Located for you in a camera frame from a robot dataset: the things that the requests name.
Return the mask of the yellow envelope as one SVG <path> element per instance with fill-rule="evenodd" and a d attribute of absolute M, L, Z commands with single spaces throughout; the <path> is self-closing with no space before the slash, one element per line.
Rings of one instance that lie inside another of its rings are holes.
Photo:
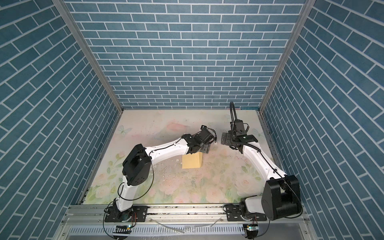
<path fill-rule="evenodd" d="M 182 169 L 196 169 L 202 166 L 203 153 L 182 155 Z"/>

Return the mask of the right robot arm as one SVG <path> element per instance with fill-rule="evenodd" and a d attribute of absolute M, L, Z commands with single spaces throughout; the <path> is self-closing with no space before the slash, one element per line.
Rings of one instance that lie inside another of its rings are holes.
<path fill-rule="evenodd" d="M 264 214 L 273 221 L 293 219 L 303 214 L 300 183 L 296 176 L 288 176 L 269 157 L 253 135 L 248 135 L 242 120 L 232 120 L 231 129 L 222 134 L 221 144 L 238 150 L 256 168 L 265 180 L 261 196 L 241 200 L 245 215 Z"/>

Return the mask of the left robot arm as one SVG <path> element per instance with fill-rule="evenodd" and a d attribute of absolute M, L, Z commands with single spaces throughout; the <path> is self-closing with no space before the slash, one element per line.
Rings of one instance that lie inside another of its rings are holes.
<path fill-rule="evenodd" d="M 196 134 L 184 134 L 180 138 L 154 147 L 138 144 L 123 161 L 123 182 L 118 188 L 114 208 L 124 212 L 132 208 L 138 186 L 144 183 L 150 170 L 161 161 L 181 155 L 209 152 L 210 145 L 217 141 L 215 130 L 202 125 Z"/>

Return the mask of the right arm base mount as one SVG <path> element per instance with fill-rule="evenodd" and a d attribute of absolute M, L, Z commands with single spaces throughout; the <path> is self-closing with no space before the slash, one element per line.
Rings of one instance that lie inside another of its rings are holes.
<path fill-rule="evenodd" d="M 223 211 L 226 214 L 228 222 L 239 222 L 239 221 L 248 221 L 248 222 L 258 222 L 258 221 L 267 221 L 267 216 L 262 213 L 249 213 L 245 206 L 243 205 L 234 205 L 234 204 L 224 204 L 222 206 Z"/>

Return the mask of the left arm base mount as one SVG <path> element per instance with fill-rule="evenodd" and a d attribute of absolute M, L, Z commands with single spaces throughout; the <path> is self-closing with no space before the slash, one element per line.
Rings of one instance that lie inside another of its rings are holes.
<path fill-rule="evenodd" d="M 104 221 L 107 223 L 124 223 L 124 222 L 145 222 L 147 217 L 148 207 L 147 206 L 135 206 L 133 205 L 130 209 L 120 212 L 118 208 L 113 205 L 105 210 Z"/>

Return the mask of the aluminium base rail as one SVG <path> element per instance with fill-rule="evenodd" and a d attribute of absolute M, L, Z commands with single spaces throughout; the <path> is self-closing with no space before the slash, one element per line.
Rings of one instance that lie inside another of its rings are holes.
<path fill-rule="evenodd" d="M 274 221 L 228 222 L 222 204 L 155 204 L 147 205 L 145 222 L 106 223 L 105 206 L 72 205 L 60 224 L 55 240 L 315 240 L 315 230 L 306 213 L 295 219 L 282 218 Z M 243 225 L 245 234 L 235 235 L 177 235 L 152 237 L 122 236 L 69 236 L 71 227 L 114 226 L 130 232 L 137 225 L 175 225 L 206 226 L 219 224 Z"/>

